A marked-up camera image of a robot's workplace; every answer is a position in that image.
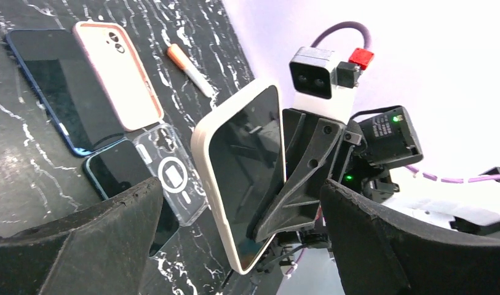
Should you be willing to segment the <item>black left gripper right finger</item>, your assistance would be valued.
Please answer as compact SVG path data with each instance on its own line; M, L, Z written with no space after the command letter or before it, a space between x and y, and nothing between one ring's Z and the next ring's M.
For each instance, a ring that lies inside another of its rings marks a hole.
M500 239L428 224L332 179L320 202L346 294L500 294Z

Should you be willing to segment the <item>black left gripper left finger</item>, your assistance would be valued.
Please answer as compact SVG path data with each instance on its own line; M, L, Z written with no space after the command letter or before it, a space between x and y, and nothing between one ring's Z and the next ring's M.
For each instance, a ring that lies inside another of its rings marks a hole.
M0 294L137 294L163 190L157 178L56 221L0 237Z

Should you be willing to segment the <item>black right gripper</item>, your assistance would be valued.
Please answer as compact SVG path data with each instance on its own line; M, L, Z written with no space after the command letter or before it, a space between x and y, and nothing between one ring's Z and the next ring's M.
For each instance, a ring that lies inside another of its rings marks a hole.
M356 143L356 122L343 123L295 109L282 111L286 182L272 185L254 220L253 238L261 242L279 232L312 228L319 192L326 179L343 177L349 147Z

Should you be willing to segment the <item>cream cased phone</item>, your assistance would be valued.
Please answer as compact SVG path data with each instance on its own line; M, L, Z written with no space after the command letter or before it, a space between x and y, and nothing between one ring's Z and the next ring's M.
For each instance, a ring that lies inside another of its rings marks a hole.
M255 79L205 115L191 152L229 264L251 271L270 238L253 231L286 181L279 89Z

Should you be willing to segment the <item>dark teal smartphone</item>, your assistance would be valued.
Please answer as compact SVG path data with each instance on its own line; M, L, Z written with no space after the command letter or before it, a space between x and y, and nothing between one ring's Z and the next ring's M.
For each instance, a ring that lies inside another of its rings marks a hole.
M103 199L109 199L152 177L134 144L122 140L88 157L83 164L86 177ZM164 202L149 256L156 253L178 231L180 225Z

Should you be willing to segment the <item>clear phone case with phone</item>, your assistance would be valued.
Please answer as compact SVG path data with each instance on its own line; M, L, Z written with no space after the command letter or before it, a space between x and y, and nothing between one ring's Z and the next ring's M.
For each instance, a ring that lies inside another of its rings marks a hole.
M166 201L183 227L192 225L207 207L194 164L169 124L160 124L133 141L153 176L162 183Z

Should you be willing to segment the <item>black smartphone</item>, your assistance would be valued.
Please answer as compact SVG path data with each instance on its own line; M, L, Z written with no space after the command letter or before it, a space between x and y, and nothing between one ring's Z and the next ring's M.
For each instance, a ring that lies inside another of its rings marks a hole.
M63 29L16 29L5 40L67 146L85 157L125 131L76 38Z

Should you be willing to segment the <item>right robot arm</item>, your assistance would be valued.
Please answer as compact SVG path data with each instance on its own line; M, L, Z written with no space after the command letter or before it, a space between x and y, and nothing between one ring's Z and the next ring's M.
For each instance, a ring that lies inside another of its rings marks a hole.
M419 171L423 152L407 110L402 106L363 112L348 123L297 109L282 111L286 182L275 179L248 228L261 242L281 232L301 232L308 246L322 214L320 190L332 179L376 202L399 191L390 171L404 167L418 179L440 178Z

